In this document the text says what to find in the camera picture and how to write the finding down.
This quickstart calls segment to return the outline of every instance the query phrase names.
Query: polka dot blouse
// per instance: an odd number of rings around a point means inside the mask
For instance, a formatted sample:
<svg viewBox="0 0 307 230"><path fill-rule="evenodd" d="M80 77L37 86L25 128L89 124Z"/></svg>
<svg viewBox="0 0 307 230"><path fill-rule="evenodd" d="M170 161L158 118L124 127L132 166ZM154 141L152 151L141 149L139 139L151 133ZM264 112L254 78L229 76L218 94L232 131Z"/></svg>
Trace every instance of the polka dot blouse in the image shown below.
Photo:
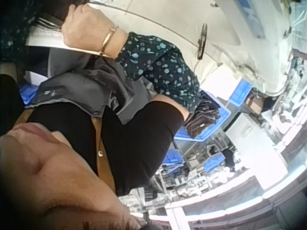
<svg viewBox="0 0 307 230"><path fill-rule="evenodd" d="M129 33L117 61L131 80L145 77L157 93L170 97L190 112L198 106L199 82L175 45L155 36Z"/></svg>

